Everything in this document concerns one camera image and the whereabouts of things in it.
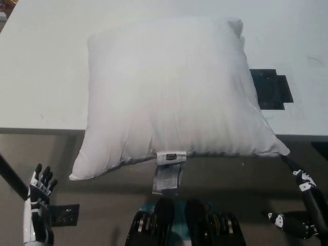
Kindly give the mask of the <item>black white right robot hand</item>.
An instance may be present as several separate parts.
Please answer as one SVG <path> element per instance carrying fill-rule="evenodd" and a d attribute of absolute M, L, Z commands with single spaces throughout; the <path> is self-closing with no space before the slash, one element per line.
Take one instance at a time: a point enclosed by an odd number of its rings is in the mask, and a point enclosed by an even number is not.
<path fill-rule="evenodd" d="M 327 202 L 311 176 L 300 165 L 281 155 L 295 177 L 301 192 L 305 211 L 283 213 L 264 212 L 264 216 L 277 228 L 292 236 L 308 239 L 313 235 L 327 242 Z"/>

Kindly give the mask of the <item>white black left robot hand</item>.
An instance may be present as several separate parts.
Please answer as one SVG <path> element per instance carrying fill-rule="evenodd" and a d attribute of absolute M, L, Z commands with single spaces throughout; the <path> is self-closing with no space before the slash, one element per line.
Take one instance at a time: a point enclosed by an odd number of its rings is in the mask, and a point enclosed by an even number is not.
<path fill-rule="evenodd" d="M 39 163 L 30 179 L 28 195 L 24 203 L 24 245 L 54 245 L 54 233 L 50 213 L 50 196 L 57 185 L 50 167 Z"/>

